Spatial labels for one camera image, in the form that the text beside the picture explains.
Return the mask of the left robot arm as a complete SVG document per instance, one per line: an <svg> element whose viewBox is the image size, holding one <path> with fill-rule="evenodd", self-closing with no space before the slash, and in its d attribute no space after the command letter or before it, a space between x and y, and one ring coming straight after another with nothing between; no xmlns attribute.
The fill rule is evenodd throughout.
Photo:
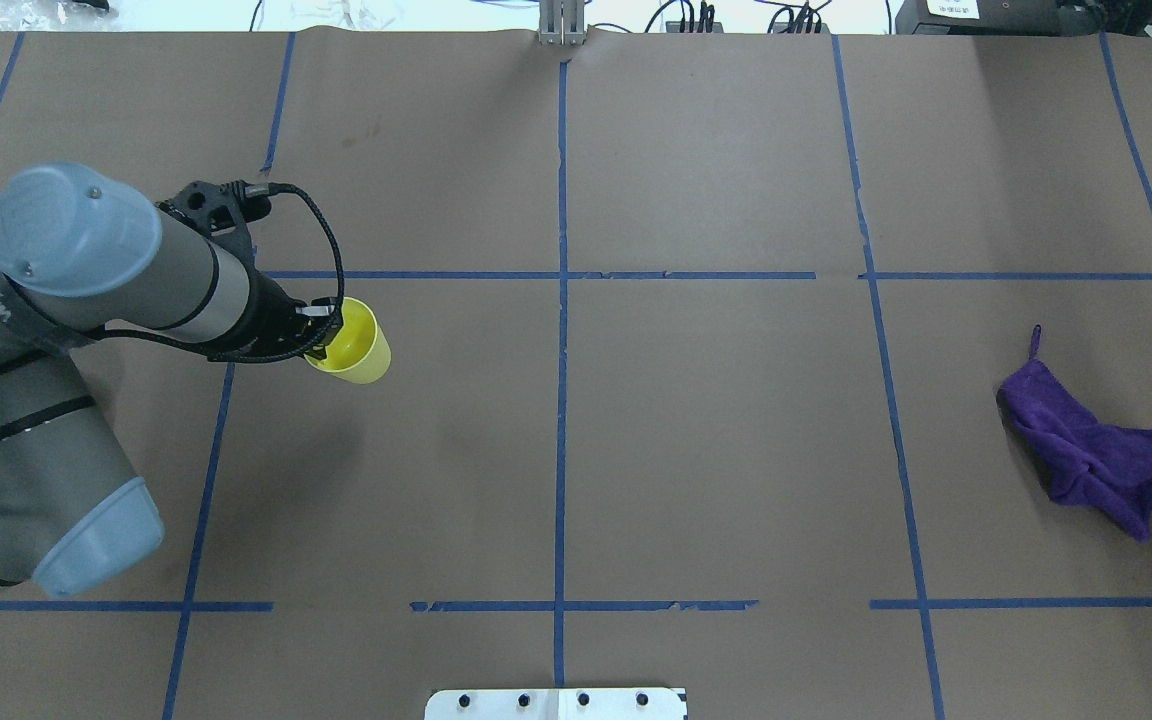
<svg viewBox="0 0 1152 720"><path fill-rule="evenodd" d="M250 223L291 195L320 225L335 274L294 300L257 268ZM291 183L196 181L168 200L77 161L20 170L0 192L0 594L91 591L152 555L165 526L78 348L136 340L210 363L323 361L346 278L323 210Z"/></svg>

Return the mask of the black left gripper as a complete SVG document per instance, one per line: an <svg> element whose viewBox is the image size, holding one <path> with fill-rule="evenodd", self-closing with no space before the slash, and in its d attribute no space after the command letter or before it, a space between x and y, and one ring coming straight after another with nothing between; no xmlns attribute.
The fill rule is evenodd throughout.
<svg viewBox="0 0 1152 720"><path fill-rule="evenodd" d="M187 228L187 245L207 253L211 272L187 313L159 332L217 363L278 363L297 355L326 359L326 347L344 324L340 301L308 305L293 300L256 266L251 223L270 215L273 197L296 190L242 179L195 181L159 202L165 217Z"/></svg>

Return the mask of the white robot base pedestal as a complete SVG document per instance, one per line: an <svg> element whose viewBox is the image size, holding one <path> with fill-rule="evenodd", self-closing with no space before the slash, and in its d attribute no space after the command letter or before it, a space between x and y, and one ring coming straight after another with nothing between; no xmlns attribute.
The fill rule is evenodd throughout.
<svg viewBox="0 0 1152 720"><path fill-rule="evenodd" d="M687 719L684 689L588 687L448 689L426 702L425 719Z"/></svg>

